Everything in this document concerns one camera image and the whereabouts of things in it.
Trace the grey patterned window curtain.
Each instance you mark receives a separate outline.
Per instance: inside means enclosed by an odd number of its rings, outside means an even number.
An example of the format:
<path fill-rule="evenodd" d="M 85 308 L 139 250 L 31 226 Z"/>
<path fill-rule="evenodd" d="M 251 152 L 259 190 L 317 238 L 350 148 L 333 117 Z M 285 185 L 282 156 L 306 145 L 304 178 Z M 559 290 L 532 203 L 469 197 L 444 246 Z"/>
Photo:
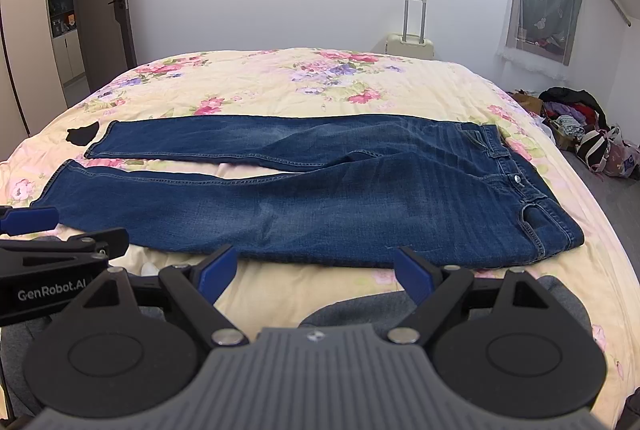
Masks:
<path fill-rule="evenodd" d="M 512 0 L 506 46 L 570 64 L 582 0 Z"/>

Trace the beige wardrobe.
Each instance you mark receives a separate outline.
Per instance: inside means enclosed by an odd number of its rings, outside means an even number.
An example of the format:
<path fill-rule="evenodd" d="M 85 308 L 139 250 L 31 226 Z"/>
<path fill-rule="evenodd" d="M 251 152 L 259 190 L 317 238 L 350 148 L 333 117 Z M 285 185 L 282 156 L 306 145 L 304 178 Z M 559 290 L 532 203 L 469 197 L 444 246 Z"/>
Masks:
<path fill-rule="evenodd" d="M 66 109 L 47 0 L 1 0 L 1 156 Z"/>

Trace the striped pink bag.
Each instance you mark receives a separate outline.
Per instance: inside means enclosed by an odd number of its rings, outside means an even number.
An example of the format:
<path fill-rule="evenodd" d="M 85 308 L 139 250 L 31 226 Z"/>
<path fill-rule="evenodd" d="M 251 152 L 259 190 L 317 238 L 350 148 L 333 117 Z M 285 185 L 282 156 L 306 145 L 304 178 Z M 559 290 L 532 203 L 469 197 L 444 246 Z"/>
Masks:
<path fill-rule="evenodd" d="M 586 132 L 576 155 L 591 172 L 612 178 L 630 178 L 639 167 L 638 146 L 625 141 L 618 126 Z"/>

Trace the pile of clothes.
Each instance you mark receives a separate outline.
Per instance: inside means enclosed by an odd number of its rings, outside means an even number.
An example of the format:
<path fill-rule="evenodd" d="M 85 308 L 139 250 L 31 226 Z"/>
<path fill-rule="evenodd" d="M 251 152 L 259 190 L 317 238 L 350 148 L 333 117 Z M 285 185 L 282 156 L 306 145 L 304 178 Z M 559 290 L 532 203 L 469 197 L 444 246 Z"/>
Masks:
<path fill-rule="evenodd" d="M 610 130 L 602 107 L 587 91 L 552 87 L 539 96 L 524 90 L 511 91 L 508 96 L 561 151 L 574 152 L 590 131 Z"/>

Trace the floral yellow bed quilt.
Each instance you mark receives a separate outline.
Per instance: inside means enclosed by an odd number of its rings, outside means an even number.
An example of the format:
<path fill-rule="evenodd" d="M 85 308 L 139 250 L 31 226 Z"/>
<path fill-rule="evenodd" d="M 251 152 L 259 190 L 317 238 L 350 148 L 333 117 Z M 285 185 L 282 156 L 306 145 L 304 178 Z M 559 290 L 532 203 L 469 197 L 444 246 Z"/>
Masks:
<path fill-rule="evenodd" d="M 122 265 L 242 258 L 217 308 L 255 337 L 399 288 L 400 246 L 494 279 L 559 279 L 606 361 L 593 415 L 639 384 L 639 283 L 608 218 L 521 106 L 462 65 L 329 49 L 179 54 L 23 141 L 1 200 L 56 234 L 124 227 Z"/>

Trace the black cloth piece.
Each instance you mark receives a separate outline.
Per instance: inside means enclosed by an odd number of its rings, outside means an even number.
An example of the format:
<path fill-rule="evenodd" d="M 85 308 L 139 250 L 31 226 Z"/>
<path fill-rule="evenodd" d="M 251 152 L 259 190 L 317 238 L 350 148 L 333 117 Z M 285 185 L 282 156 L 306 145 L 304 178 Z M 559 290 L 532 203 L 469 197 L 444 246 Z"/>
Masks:
<path fill-rule="evenodd" d="M 100 123 L 94 121 L 93 123 L 67 130 L 65 141 L 73 144 L 74 146 L 88 146 L 96 140 L 100 131 Z"/>

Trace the blue denim jeans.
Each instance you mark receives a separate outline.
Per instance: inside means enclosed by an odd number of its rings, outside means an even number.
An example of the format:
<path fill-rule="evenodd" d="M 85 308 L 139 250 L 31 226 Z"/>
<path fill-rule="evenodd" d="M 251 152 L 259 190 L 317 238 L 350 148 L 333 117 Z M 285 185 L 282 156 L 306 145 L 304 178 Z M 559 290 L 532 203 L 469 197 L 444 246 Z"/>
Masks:
<path fill-rule="evenodd" d="M 134 245 L 387 268 L 531 265 L 585 235 L 497 127 L 406 115 L 114 121 L 38 198 L 66 227 Z"/>

